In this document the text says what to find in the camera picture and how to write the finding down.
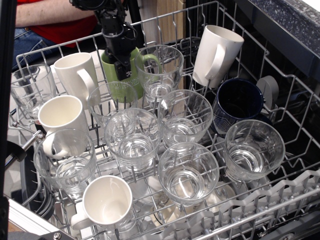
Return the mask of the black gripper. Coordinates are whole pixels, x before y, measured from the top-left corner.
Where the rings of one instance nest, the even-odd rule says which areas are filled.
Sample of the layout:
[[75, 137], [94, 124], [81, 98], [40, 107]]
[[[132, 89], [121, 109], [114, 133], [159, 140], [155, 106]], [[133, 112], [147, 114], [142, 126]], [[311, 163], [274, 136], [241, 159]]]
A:
[[117, 79], [125, 80], [132, 75], [130, 57], [137, 46], [137, 31], [125, 21], [126, 11], [123, 7], [96, 10], [95, 15], [102, 27], [106, 41], [107, 54], [114, 60]]

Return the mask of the person's bare forearm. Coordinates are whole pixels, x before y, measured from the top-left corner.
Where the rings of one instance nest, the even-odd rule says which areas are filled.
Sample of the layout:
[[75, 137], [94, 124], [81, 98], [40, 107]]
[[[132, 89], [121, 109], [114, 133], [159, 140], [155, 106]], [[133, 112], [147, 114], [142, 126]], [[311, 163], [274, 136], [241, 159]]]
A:
[[93, 11], [80, 10], [72, 6], [68, 0], [43, 0], [18, 5], [16, 8], [15, 27], [65, 23], [93, 15]]

